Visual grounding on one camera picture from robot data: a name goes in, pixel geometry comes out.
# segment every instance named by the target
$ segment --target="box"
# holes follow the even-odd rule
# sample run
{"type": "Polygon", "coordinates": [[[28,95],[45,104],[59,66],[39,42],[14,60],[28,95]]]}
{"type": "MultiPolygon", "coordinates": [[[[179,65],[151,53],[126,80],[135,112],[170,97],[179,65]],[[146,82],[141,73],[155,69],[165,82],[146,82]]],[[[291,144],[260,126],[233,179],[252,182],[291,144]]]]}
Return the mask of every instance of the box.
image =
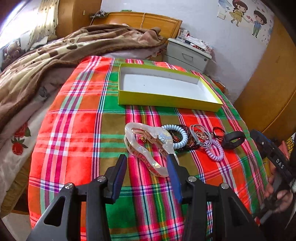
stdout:
{"type": "Polygon", "coordinates": [[[121,64],[118,104],[217,112],[222,102],[208,84],[194,74],[150,65],[121,64]]]}

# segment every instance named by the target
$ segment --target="green leaf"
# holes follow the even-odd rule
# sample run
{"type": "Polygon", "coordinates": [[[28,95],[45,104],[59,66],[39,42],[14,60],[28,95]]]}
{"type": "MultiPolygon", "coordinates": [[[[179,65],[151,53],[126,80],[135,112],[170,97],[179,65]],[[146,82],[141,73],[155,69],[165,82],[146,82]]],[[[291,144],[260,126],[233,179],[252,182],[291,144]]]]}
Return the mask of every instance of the green leaf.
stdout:
{"type": "Polygon", "coordinates": [[[24,136],[26,136],[26,137],[30,137],[31,136],[31,132],[30,132],[29,127],[26,128],[26,131],[25,131],[24,136]]]}

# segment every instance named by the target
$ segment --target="screw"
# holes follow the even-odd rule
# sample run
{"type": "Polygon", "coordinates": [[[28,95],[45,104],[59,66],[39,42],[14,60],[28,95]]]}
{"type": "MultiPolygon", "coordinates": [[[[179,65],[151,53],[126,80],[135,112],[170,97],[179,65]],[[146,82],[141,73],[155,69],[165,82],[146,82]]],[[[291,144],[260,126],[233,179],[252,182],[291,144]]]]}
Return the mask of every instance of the screw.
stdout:
{"type": "Polygon", "coordinates": [[[102,182],[104,182],[106,180],[106,177],[105,176],[99,176],[97,178],[97,180],[98,180],[98,182],[102,183],[102,182]]]}
{"type": "Polygon", "coordinates": [[[66,189],[71,189],[73,187],[73,183],[66,183],[64,187],[66,189]]]}
{"type": "Polygon", "coordinates": [[[188,177],[188,181],[190,181],[191,183],[195,182],[197,179],[195,176],[189,176],[188,177]]]}
{"type": "Polygon", "coordinates": [[[222,189],[228,189],[229,185],[227,183],[222,183],[221,187],[222,187],[222,189]]]}

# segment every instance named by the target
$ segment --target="drawer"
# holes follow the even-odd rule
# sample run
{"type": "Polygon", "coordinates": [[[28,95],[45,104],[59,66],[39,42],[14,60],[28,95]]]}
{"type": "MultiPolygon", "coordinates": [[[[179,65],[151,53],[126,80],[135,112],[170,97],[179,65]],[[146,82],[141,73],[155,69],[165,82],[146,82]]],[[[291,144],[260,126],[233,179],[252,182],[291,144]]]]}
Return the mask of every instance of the drawer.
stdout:
{"type": "Polygon", "coordinates": [[[203,73],[200,69],[197,69],[197,68],[195,68],[195,67],[193,67],[193,66],[191,66],[191,65],[189,65],[187,63],[184,63],[184,62],[182,62],[182,61],[180,61],[178,59],[175,59],[175,58],[167,56],[167,55],[165,55],[163,57],[163,61],[167,62],[169,64],[172,64],[172,65],[180,66],[180,67],[182,67],[184,69],[194,70],[194,71],[199,72],[201,74],[203,73]]]}
{"type": "Polygon", "coordinates": [[[172,42],[169,42],[168,44],[166,55],[198,68],[202,72],[204,72],[210,61],[205,56],[172,42]]]}

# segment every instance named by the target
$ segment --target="floor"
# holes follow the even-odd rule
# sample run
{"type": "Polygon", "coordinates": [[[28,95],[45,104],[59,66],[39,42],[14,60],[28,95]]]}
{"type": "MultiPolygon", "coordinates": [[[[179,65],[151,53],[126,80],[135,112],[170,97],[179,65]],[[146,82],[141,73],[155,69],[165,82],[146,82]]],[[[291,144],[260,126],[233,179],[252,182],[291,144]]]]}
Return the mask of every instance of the floor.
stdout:
{"type": "Polygon", "coordinates": [[[2,221],[16,241],[25,241],[31,232],[29,215],[10,213],[2,221]]]}

